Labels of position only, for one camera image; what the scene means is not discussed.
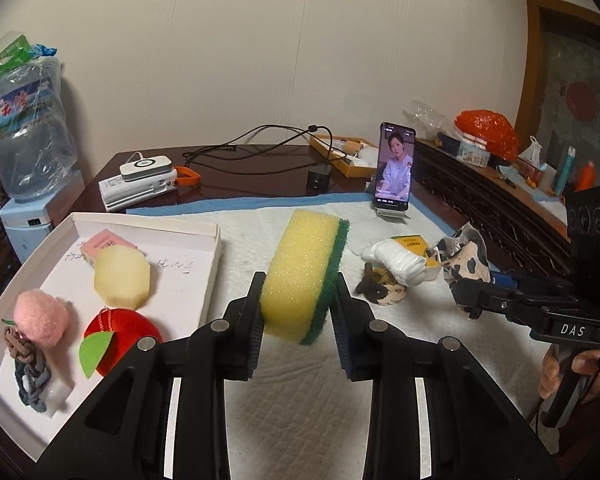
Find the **blue water jug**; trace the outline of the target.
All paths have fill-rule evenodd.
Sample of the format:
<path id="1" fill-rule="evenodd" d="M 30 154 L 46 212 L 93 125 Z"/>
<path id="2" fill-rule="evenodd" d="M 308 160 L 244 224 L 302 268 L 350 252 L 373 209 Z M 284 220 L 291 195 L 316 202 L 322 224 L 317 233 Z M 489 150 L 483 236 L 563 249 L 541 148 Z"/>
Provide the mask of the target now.
<path id="1" fill-rule="evenodd" d="M 78 161 L 61 102 L 61 65 L 44 56 L 0 77 L 0 179 L 30 202 L 50 194 Z"/>

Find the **red plush apple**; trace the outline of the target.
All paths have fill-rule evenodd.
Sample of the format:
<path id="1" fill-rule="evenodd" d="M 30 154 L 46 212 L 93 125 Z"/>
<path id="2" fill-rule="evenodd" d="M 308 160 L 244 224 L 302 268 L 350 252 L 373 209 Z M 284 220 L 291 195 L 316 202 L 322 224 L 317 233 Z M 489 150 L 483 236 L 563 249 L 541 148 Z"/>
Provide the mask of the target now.
<path id="1" fill-rule="evenodd" d="M 84 330 L 79 362 L 86 378 L 95 372 L 106 376 L 122 356 L 144 337 L 163 342 L 158 328 L 148 318 L 129 309 L 102 309 Z"/>

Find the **white quilted pad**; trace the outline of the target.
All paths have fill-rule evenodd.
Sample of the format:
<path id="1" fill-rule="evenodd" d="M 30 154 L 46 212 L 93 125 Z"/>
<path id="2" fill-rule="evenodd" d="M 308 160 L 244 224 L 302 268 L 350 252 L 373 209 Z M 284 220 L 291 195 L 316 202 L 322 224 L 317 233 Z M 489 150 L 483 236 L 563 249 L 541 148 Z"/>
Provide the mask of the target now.
<path id="1" fill-rule="evenodd" d="M 276 301 L 282 313 L 269 315 L 272 276 L 260 272 L 222 318 L 162 346 L 166 365 L 181 382 L 174 477 L 230 476 L 224 385 L 250 379 L 266 328 L 307 344 L 331 322 L 347 378 L 373 386 L 365 478 L 419 477 L 419 390 L 427 393 L 434 478 L 556 478 L 544 445 L 464 344 L 454 337 L 435 343 L 407 337 L 350 295 L 338 270 L 347 229 L 337 221 L 333 240 L 312 244 L 308 278 L 315 289 L 303 295 L 306 308 L 298 292 L 285 287 Z"/>

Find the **orange plastic bag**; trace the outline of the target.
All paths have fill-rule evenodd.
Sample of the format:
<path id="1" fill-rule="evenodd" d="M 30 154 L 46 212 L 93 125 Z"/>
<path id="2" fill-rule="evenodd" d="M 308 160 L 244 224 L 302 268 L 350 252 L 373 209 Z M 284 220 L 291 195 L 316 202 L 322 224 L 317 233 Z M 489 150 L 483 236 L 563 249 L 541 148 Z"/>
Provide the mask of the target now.
<path id="1" fill-rule="evenodd" d="M 506 162 L 518 156 L 518 136 L 508 119 L 492 110 L 464 110 L 454 119 L 454 125 L 486 142 L 486 150 Z"/>

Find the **white device stack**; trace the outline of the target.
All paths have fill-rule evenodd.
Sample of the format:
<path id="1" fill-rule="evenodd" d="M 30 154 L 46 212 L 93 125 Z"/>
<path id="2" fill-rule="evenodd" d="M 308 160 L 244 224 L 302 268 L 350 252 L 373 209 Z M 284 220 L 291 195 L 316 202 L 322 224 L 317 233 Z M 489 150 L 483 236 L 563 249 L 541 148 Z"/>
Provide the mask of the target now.
<path id="1" fill-rule="evenodd" d="M 116 176 L 99 181 L 100 197 L 107 212 L 126 209 L 171 192 L 177 175 L 168 156 L 141 157 L 121 165 Z"/>

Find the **yellow green scrub sponge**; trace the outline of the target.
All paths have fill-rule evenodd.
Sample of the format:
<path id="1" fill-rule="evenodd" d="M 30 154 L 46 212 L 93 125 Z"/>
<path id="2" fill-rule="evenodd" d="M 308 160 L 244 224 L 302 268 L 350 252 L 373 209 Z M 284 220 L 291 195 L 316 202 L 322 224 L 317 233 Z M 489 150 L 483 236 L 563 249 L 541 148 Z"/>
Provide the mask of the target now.
<path id="1" fill-rule="evenodd" d="M 350 222 L 297 209 L 268 267 L 260 296 L 265 331 L 310 346 L 323 330 Z"/>

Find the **yellow cardboard box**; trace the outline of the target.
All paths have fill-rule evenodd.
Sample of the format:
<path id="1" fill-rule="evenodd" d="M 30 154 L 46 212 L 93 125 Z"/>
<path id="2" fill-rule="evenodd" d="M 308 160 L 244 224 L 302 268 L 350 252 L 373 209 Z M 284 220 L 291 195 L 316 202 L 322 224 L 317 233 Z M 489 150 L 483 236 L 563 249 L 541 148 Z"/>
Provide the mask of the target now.
<path id="1" fill-rule="evenodd" d="M 369 179 L 377 170 L 378 147 L 361 138 L 310 137 L 310 145 L 346 178 Z"/>

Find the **pink pompom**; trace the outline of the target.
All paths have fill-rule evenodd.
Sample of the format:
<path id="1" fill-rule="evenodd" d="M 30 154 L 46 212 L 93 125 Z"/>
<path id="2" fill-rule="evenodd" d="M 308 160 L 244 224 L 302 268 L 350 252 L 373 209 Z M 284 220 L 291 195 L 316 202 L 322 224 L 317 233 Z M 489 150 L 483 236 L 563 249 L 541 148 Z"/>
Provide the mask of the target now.
<path id="1" fill-rule="evenodd" d="M 16 300 L 14 322 L 20 334 L 41 348 L 54 348 L 69 325 L 66 304 L 41 289 L 22 292 Z"/>

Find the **white shallow tray box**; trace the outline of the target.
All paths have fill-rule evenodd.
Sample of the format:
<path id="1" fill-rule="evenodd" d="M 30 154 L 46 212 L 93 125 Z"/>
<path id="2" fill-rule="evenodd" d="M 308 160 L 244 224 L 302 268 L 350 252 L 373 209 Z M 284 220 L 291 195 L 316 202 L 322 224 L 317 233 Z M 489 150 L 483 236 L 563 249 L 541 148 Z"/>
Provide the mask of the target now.
<path id="1" fill-rule="evenodd" d="M 94 270 L 82 245 L 109 230 L 134 244 L 151 265 L 151 293 L 140 314 L 164 340 L 193 333 L 207 318 L 220 258 L 217 224 L 188 217 L 76 212 L 50 233 L 9 282 L 0 298 L 0 427 L 31 460 L 37 460 L 72 412 L 99 383 L 85 377 L 78 348 L 89 322 L 104 306 L 94 289 Z M 68 382 L 64 405 L 52 416 L 38 414 L 18 396 L 14 363 L 6 351 L 4 328 L 20 292 L 42 289 L 67 301 L 69 327 L 52 352 L 55 370 Z"/>

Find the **camo patterned cloth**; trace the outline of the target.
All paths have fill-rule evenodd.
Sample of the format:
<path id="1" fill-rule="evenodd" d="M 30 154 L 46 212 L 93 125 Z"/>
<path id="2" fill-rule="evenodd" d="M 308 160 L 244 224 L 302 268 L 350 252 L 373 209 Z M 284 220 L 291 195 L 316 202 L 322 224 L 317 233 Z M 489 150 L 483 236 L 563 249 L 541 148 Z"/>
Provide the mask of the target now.
<path id="1" fill-rule="evenodd" d="M 491 281 L 486 242 L 469 222 L 452 236 L 442 237 L 429 247 L 428 254 L 440 263 L 450 287 L 461 278 L 485 283 Z"/>

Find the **white foam block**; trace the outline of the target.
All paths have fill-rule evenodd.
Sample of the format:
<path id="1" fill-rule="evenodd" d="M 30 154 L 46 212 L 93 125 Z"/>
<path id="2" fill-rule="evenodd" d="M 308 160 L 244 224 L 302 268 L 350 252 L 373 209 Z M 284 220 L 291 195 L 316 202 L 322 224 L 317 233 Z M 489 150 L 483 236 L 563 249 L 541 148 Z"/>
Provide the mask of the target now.
<path id="1" fill-rule="evenodd" d="M 7 373 L 7 391 L 16 396 L 18 405 L 47 418 L 68 408 L 73 385 L 46 351 L 35 347 L 30 363 L 6 351 L 2 367 Z"/>

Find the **blue underpad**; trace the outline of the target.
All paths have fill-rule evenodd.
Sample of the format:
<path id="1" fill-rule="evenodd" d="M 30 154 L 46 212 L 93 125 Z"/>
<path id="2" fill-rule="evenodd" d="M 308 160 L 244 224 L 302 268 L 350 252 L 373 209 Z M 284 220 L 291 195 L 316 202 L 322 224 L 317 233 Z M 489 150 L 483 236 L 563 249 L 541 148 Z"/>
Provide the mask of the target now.
<path id="1" fill-rule="evenodd" d="M 315 196 L 294 197 L 233 197 L 214 198 L 213 200 L 196 200 L 186 204 L 157 207 L 128 208 L 127 214 L 137 216 L 164 217 L 178 216 L 179 214 L 204 214 L 224 210 L 253 210 L 266 207 L 300 207 L 322 206 L 336 203 L 370 203 L 370 194 L 364 192 L 354 193 L 326 193 Z"/>

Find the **black power adapter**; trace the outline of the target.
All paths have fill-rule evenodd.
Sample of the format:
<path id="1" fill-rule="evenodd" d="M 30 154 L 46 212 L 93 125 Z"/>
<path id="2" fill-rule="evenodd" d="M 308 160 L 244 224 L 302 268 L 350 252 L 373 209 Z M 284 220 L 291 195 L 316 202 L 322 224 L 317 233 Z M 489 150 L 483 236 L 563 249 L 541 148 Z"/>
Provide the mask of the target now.
<path id="1" fill-rule="evenodd" d="M 306 177 L 306 188 L 315 193 L 325 193 L 329 189 L 332 166 L 329 164 L 315 164 L 309 166 Z"/>

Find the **pink tissue pack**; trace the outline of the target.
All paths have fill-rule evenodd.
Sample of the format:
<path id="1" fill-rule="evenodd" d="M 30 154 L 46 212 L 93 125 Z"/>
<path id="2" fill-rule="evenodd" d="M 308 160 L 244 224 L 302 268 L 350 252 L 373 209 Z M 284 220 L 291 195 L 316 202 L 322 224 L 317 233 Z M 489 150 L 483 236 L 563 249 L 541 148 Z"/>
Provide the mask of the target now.
<path id="1" fill-rule="evenodd" d="M 93 236 L 91 236 L 86 242 L 84 242 L 80 249 L 83 258 L 91 265 L 95 265 L 95 261 L 98 253 L 107 247 L 111 246 L 124 246 L 135 248 L 135 245 L 128 242 L 116 233 L 103 229 Z"/>

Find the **smartphone on stand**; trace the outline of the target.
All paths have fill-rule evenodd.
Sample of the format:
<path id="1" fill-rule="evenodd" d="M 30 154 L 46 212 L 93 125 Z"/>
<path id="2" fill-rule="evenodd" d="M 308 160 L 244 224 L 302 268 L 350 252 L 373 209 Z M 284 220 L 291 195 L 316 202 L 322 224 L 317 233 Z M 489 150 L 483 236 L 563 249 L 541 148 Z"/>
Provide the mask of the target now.
<path id="1" fill-rule="evenodd" d="M 416 132 L 383 122 L 373 185 L 373 206 L 385 218 L 405 218 L 410 204 Z"/>

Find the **pale yellow sponge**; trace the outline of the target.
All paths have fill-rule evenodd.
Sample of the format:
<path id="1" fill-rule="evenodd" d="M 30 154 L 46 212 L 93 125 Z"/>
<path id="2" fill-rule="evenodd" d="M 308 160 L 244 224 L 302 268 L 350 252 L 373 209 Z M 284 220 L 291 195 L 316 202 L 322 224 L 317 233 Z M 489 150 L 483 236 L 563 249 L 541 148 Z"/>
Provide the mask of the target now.
<path id="1" fill-rule="evenodd" d="M 94 267 L 94 289 L 107 307 L 137 310 L 148 299 L 151 267 L 137 248 L 102 249 Z"/>

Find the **yellow tissue pack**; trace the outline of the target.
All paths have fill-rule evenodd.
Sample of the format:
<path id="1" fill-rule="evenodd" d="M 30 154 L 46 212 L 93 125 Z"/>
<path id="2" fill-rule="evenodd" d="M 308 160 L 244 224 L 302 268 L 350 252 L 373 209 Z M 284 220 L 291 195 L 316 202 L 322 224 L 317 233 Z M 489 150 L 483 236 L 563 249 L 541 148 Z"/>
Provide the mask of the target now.
<path id="1" fill-rule="evenodd" d="M 393 239 L 416 256 L 426 260 L 424 273 L 425 282 L 432 282 L 438 278 L 441 271 L 439 256 L 434 249 L 429 248 L 429 244 L 422 236 L 403 235 L 394 236 Z"/>

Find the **white rolled cloth glove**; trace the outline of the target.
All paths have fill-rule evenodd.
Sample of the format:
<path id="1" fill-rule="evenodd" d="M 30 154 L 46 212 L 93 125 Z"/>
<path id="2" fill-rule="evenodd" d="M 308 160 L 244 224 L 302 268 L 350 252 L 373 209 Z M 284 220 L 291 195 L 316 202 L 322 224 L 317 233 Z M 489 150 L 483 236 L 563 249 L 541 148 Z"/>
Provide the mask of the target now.
<path id="1" fill-rule="evenodd" d="M 400 285 L 415 287 L 425 281 L 426 258 L 414 254 L 392 238 L 365 248 L 361 252 L 361 258 L 379 263 Z"/>

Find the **white water dispenser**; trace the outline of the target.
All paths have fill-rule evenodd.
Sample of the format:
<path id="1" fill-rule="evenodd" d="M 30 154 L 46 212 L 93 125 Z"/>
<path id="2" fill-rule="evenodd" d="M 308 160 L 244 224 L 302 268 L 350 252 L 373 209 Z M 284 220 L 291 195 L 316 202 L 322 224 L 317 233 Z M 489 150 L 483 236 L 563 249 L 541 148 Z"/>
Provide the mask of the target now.
<path id="1" fill-rule="evenodd" d="M 50 194 L 28 202 L 11 198 L 1 208 L 7 238 L 21 263 L 25 263 L 54 227 L 66 218 L 84 188 L 82 172 L 72 170 L 65 182 Z"/>

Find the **medicine box with bottles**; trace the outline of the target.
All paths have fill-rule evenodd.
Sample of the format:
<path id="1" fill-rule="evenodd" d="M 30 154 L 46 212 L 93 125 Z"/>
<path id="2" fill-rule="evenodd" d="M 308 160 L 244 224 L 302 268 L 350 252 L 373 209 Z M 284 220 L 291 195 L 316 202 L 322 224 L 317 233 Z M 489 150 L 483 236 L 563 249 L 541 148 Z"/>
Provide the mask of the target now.
<path id="1" fill-rule="evenodd" d="M 437 148 L 466 164 L 484 168 L 488 166 L 491 157 L 486 149 L 486 141 L 464 133 L 459 139 L 449 133 L 439 131 L 434 138 Z"/>

